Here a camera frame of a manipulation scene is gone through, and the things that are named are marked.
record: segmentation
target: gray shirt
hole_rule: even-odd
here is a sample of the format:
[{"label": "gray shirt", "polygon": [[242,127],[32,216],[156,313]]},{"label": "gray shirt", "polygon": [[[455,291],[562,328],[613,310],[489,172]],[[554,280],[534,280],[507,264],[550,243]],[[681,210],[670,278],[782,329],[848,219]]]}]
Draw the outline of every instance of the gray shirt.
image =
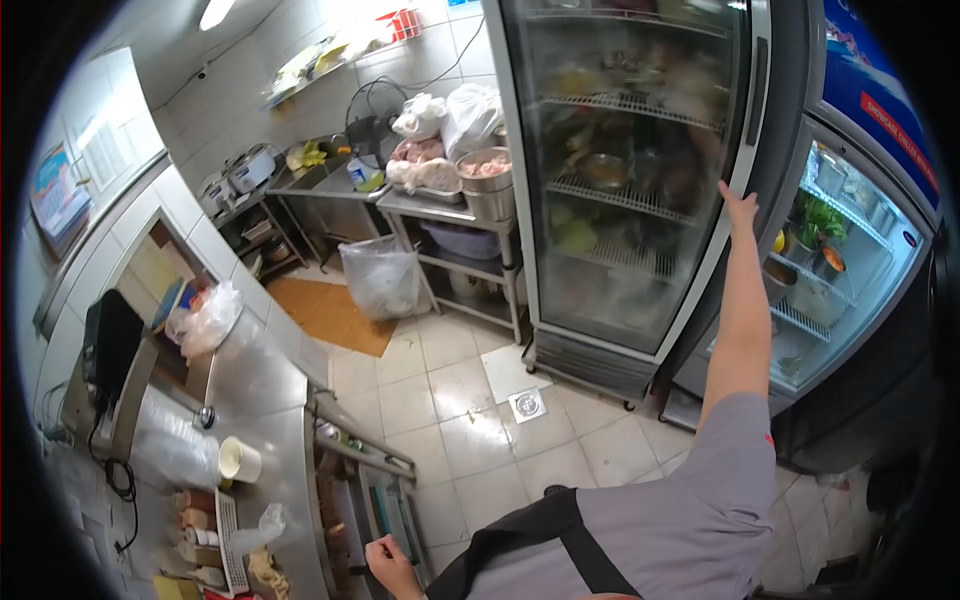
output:
[{"label": "gray shirt", "polygon": [[[751,578],[773,536],[777,497],[766,398],[733,394],[700,429],[686,462],[648,483],[577,491],[584,524],[644,600],[731,598]],[[468,600],[590,594],[560,540],[493,559]]]}]

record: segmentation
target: paper cup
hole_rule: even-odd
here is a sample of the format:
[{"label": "paper cup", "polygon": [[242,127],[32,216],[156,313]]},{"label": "paper cup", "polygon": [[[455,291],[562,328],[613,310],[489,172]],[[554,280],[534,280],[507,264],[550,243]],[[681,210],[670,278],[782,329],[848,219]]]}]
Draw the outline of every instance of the paper cup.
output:
[{"label": "paper cup", "polygon": [[260,453],[230,436],[220,444],[220,454],[217,457],[220,475],[225,479],[237,479],[253,483],[260,476],[262,464]]}]

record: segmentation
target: hand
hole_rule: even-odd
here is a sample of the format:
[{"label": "hand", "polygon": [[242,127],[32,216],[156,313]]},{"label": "hand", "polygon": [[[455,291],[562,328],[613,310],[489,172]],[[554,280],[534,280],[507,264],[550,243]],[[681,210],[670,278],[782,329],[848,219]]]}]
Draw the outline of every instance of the hand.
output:
[{"label": "hand", "polygon": [[370,566],[373,577],[376,577],[396,600],[422,600],[423,588],[420,587],[417,574],[407,557],[403,556],[403,551],[396,545],[393,535],[388,534],[367,544],[367,565]]},{"label": "hand", "polygon": [[723,196],[724,205],[727,207],[727,216],[730,217],[730,235],[753,232],[754,217],[759,209],[756,205],[756,192],[740,200],[724,181],[717,182],[717,187],[720,188],[720,195]]}]

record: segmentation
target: glass door refrigerator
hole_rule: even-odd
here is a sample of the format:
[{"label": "glass door refrigerator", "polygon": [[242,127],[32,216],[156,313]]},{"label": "glass door refrigerator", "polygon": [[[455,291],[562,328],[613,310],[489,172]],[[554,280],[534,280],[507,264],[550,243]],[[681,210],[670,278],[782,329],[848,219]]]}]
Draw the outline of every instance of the glass door refrigerator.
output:
[{"label": "glass door refrigerator", "polygon": [[[804,114],[760,236],[774,330],[771,416],[836,371],[880,326],[920,271],[940,223],[919,120],[845,4],[811,0],[799,18],[776,11],[772,18],[775,32],[808,19],[810,33],[795,49],[808,56],[806,72],[796,74],[807,76]],[[716,328],[674,377],[690,395],[671,395],[666,420],[696,426],[700,407],[690,396],[703,397]]]},{"label": "glass door refrigerator", "polygon": [[485,0],[534,343],[524,360],[643,397],[730,230],[768,79],[765,2]]}]

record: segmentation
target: red label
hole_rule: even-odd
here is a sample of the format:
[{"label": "red label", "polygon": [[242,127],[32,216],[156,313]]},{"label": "red label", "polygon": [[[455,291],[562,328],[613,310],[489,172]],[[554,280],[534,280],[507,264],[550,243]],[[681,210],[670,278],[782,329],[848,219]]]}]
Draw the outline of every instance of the red label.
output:
[{"label": "red label", "polygon": [[937,176],[933,174],[930,163],[927,162],[926,157],[917,150],[917,145],[913,143],[909,135],[903,132],[903,129],[897,121],[894,121],[893,117],[887,114],[887,111],[881,108],[880,105],[876,103],[876,100],[871,98],[865,91],[860,92],[860,107],[866,110],[867,114],[874,117],[874,120],[882,125],[883,129],[887,130],[888,133],[897,140],[906,153],[917,163],[917,166],[920,167],[920,172],[924,174],[926,180],[930,182],[930,185],[932,185],[933,189],[939,194],[940,186],[937,185]]}]

